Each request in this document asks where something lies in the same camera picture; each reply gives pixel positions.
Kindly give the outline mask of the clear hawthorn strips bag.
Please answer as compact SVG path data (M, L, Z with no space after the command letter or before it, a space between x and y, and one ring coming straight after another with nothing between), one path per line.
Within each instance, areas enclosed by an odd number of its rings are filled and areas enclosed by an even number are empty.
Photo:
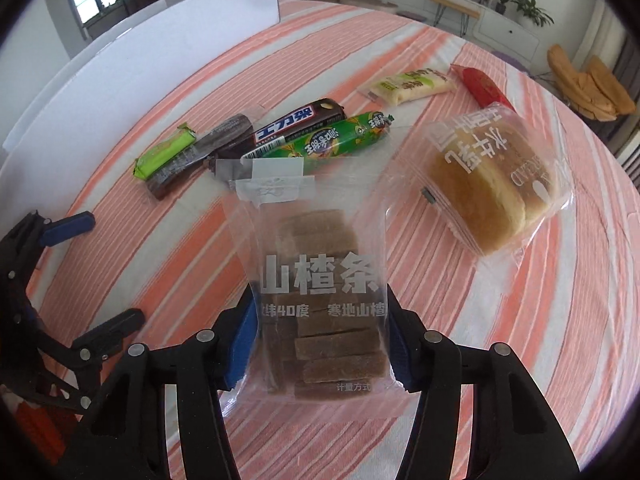
M221 159L215 174L256 320L226 403L282 422L400 414L386 228L401 175L360 158Z

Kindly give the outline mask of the green cracker packet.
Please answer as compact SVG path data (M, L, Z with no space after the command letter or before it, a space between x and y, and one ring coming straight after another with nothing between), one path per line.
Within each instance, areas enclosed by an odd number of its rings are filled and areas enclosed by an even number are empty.
M136 159L132 174L139 180L148 180L161 166L195 142L195 132L187 124L180 125L172 136L152 146Z

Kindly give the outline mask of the packaged bread loaf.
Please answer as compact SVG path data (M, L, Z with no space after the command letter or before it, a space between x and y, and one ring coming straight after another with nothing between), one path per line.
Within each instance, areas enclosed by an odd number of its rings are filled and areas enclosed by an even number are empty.
M565 156L506 105L390 131L402 137L387 170L390 213L420 198L483 266L520 266L573 199Z

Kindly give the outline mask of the dark brown snack stick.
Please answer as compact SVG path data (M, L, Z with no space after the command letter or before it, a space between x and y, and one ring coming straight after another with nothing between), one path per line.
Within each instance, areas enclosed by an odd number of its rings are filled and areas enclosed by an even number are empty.
M225 119L204 136L196 137L194 144L155 171L144 181L146 188L157 200L162 200L178 183L200 168L207 157L252 131L253 124L245 114L235 114Z

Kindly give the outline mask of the green sausage snack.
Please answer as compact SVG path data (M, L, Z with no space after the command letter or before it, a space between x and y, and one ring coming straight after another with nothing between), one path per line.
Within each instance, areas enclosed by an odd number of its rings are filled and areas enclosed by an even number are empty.
M277 136L274 140L240 157L242 164L258 158L320 160L352 155L370 148L390 132L395 117L379 110L352 116L309 132Z

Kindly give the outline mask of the brown Snickers bar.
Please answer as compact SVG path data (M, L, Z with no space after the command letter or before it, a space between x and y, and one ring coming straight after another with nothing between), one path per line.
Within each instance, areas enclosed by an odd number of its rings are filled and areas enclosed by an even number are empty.
M345 118L344 107L332 99L312 101L220 148L205 159L205 167L214 174L218 159L261 158L306 133Z

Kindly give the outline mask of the yellow rice cake packet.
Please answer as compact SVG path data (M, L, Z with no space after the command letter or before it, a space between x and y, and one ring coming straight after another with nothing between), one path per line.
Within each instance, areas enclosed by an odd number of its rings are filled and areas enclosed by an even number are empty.
M439 70L425 67L370 81L359 91L373 102L395 107L454 91L456 85Z

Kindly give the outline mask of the red snack packet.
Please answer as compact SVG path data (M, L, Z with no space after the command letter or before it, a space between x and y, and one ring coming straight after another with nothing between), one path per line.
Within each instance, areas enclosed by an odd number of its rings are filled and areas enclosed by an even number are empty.
M501 104L515 110L511 102L500 90L500 88L482 70L474 67L465 67L452 64L451 69L469 90L472 97L480 107L488 107L491 104Z

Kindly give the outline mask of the orange striped tablecloth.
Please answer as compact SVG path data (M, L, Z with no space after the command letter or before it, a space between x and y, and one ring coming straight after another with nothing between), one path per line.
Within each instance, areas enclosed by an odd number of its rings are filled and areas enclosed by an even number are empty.
M210 174L158 202L134 159L180 124L212 128L243 108L278 117L329 96L360 113L370 78L459 63L485 72L567 154L572 206L545 224L518 269L475 264L416 188L387 231L401 304L459 344L512 346L574 452L590 457L639 385L639 195L600 140L536 81L448 32L390 14L284 0L280 22L215 58L132 127L75 202L96 228L48 250L29 296L56 339L127 308L142 340L178 344L239 299L246 278Z

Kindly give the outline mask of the white cardboard box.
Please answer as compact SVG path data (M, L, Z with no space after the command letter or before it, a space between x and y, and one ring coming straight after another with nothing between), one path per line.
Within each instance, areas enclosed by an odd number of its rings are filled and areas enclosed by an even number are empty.
M96 167L164 96L280 20L278 0L160 0L104 32L39 92L10 130L1 229L59 217Z

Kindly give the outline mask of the orange lounge chair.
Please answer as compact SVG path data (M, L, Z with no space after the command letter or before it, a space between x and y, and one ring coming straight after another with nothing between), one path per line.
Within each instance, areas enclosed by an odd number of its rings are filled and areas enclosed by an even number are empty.
M586 70L580 72L564 49L554 44L548 49L547 61L564 98L585 118L614 122L620 116L633 115L637 111L636 102L597 55L593 55Z

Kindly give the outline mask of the white TV cabinet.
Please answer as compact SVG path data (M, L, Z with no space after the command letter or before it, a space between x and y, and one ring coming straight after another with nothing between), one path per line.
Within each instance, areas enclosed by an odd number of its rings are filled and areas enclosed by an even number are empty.
M400 12L420 16L426 24L432 25L437 6L428 0L380 0L393 3ZM464 38L473 39L484 46L503 52L516 58L521 63L529 65L533 63L536 51L539 47L539 39L523 26L510 18L501 15L484 4L472 0L451 0L461 3L469 8L480 11L482 16L478 21L472 20L468 33ZM440 21L438 28L445 29L459 35L460 16L454 11L447 10Z

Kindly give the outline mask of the small wooden bench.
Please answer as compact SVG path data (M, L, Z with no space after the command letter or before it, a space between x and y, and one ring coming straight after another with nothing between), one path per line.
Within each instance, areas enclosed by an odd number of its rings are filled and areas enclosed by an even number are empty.
M429 2L435 3L437 6L433 26L437 27L444 17L444 14L447 10L454 11L460 16L460 29L459 36L465 37L469 30L470 21L475 20L478 21L482 14L480 14L479 10L469 8L468 6L464 6L461 3L457 3L451 0L428 0Z

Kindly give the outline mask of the small dark potted plant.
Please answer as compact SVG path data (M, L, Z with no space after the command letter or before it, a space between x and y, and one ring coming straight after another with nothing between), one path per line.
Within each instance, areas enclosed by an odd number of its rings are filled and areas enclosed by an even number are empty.
M496 5L495 5L495 11L501 15L506 13L506 5L510 2L511 0L498 0Z

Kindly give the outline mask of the green potted plant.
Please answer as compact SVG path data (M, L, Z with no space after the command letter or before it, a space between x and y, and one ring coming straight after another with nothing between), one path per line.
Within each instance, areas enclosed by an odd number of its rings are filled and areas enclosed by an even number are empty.
M538 6L537 0L513 0L513 2L516 5L516 12L530 24L540 28L554 24L552 16L546 9Z

